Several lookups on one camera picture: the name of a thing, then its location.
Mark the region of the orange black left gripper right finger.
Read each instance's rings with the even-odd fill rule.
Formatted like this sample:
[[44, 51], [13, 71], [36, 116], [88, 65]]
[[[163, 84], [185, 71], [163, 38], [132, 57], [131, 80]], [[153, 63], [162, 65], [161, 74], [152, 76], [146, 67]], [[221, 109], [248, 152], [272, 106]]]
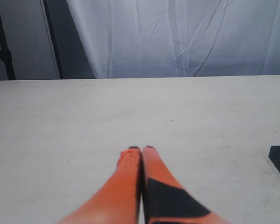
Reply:
[[153, 146], [142, 150], [146, 224], [228, 224], [175, 179]]

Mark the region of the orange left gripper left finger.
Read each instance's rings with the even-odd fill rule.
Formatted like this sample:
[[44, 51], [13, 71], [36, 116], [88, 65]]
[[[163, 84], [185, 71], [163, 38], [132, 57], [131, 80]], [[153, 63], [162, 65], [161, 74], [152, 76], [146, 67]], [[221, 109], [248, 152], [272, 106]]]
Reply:
[[94, 196], [60, 224], [137, 224], [140, 209], [141, 151], [121, 152], [114, 173]]

